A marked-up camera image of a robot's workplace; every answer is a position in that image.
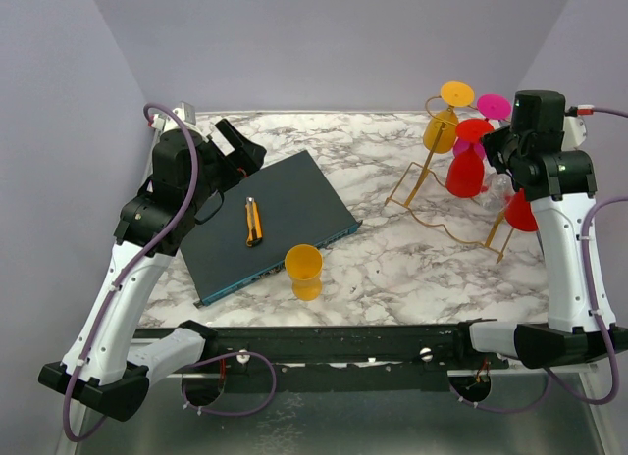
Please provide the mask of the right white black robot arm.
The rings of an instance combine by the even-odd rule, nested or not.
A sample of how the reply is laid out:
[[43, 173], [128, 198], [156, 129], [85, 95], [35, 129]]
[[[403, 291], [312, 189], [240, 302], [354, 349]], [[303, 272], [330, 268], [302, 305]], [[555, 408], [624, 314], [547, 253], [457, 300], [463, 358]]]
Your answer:
[[545, 322], [476, 321], [451, 344], [451, 356], [471, 369], [487, 353], [530, 369], [595, 362], [627, 349], [605, 295], [591, 211], [597, 183], [590, 156], [563, 148], [565, 98], [556, 91], [515, 93], [512, 118], [482, 138], [487, 158], [530, 203], [549, 281]]

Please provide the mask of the red plastic wine glass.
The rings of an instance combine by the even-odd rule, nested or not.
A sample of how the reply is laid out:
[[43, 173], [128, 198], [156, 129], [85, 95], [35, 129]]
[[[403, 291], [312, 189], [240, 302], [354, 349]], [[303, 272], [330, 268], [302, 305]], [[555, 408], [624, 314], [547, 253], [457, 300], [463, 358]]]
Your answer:
[[483, 135], [491, 132], [493, 126], [483, 119], [469, 119], [461, 122], [456, 130], [459, 141], [468, 144], [465, 151], [459, 152], [452, 161], [445, 182], [446, 189], [454, 196], [471, 198], [481, 191], [485, 167], [475, 151]]

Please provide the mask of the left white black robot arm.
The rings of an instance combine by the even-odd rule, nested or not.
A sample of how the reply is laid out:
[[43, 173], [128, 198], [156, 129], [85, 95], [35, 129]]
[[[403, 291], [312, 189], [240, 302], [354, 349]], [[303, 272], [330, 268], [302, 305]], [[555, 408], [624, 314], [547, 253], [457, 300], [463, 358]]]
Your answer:
[[109, 271], [77, 340], [62, 360], [43, 366], [38, 380], [72, 401], [117, 421], [128, 420], [149, 387], [187, 366], [210, 370], [218, 357], [216, 333], [188, 320], [140, 351], [131, 340], [159, 277], [183, 239], [197, 226], [212, 194], [223, 195], [263, 165], [265, 148], [227, 120], [216, 128], [232, 145], [224, 154], [196, 128], [190, 131], [198, 162], [191, 174], [188, 144], [166, 123], [152, 151], [152, 172], [127, 203], [114, 232]]

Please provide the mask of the yellow plastic wine glass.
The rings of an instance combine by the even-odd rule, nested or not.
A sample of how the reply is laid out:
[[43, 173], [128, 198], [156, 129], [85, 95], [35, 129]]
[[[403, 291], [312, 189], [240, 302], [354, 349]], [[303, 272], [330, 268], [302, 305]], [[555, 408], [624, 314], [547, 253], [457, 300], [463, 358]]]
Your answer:
[[320, 295], [323, 257], [316, 247], [308, 244], [293, 246], [285, 257], [285, 268], [292, 292], [298, 299], [312, 301]]

